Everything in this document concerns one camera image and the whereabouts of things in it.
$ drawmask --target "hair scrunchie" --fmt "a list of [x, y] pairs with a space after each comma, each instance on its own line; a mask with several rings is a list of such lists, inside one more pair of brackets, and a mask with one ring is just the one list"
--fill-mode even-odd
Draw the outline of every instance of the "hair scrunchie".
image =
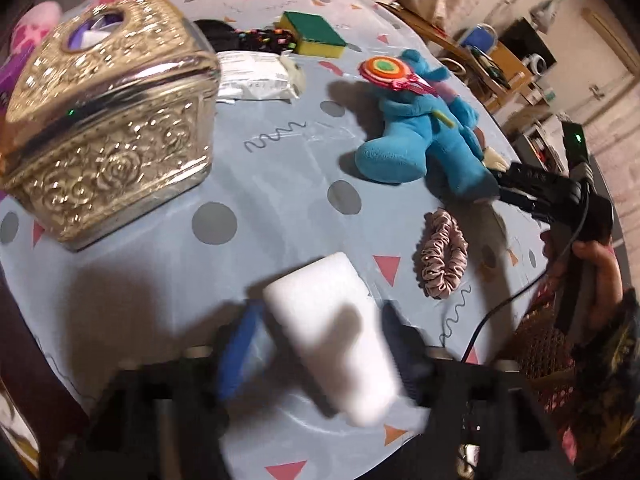
[[448, 298], [456, 290], [466, 269], [466, 243], [458, 222], [448, 212], [438, 208], [428, 214], [429, 239], [422, 248], [424, 290], [432, 298]]

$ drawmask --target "patterned clothing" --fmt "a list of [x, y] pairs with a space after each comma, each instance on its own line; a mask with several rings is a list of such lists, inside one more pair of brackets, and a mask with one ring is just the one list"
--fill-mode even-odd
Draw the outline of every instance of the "patterned clothing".
[[608, 472], [620, 467], [616, 462], [622, 456], [629, 460], [623, 449], [640, 447], [640, 432], [634, 430], [640, 416], [639, 336], [640, 308], [635, 291], [629, 290], [609, 325], [586, 346], [574, 349], [578, 399], [570, 425], [580, 474], [593, 471], [598, 473], [594, 478], [619, 479]]

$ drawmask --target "lollipop toy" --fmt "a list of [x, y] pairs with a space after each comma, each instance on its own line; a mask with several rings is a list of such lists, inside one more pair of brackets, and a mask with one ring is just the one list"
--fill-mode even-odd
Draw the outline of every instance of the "lollipop toy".
[[[418, 95], [433, 95], [438, 97], [438, 92], [429, 83], [415, 73], [407, 63], [390, 56], [375, 56], [363, 61], [358, 67], [360, 75], [382, 88], [400, 91], [408, 90]], [[455, 123], [439, 110], [433, 110], [431, 115], [441, 120], [449, 128], [455, 127]]]

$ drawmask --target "tablecloth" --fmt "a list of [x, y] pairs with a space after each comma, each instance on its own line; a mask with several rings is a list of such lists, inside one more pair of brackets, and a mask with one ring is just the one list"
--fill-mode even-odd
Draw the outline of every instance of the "tablecloth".
[[[284, 10], [323, 15], [348, 42], [340, 59], [296, 57], [307, 88], [292, 102], [219, 104], [212, 171], [203, 184], [79, 253], [46, 235], [11, 198], [0, 202], [0, 262], [21, 313], [52, 369], [90, 409], [123, 359], [156, 362], [207, 342], [264, 284], [344, 251], [372, 295], [397, 302], [434, 345], [459, 356], [484, 313], [544, 269], [541, 225], [516, 208], [450, 199], [442, 173], [384, 186], [363, 180], [354, 150], [378, 136], [382, 117], [356, 67], [404, 48], [437, 61], [418, 36], [366, 0], [171, 0], [187, 17], [265, 27]], [[489, 145], [515, 154], [479, 112]], [[445, 206], [469, 243], [469, 266], [446, 300], [419, 285], [424, 216]], [[485, 327], [474, 356], [489, 358], [526, 310], [530, 294]], [[222, 440], [234, 478], [333, 480], [363, 474], [424, 424], [399, 399], [372, 428], [325, 416], [300, 365], [265, 327]]]

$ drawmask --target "blue plush toy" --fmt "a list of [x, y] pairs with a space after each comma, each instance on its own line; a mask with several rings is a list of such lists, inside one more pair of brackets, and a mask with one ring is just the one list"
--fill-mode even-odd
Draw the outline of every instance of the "blue plush toy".
[[[400, 59], [436, 90], [449, 77], [445, 67], [429, 70], [417, 50], [405, 50]], [[482, 149], [473, 128], [478, 113], [460, 96], [449, 105], [442, 97], [409, 90], [378, 89], [385, 131], [356, 152], [360, 172], [377, 182], [399, 184], [424, 177], [426, 155], [443, 167], [449, 187], [460, 198], [476, 200], [498, 195], [498, 183], [482, 164]]]

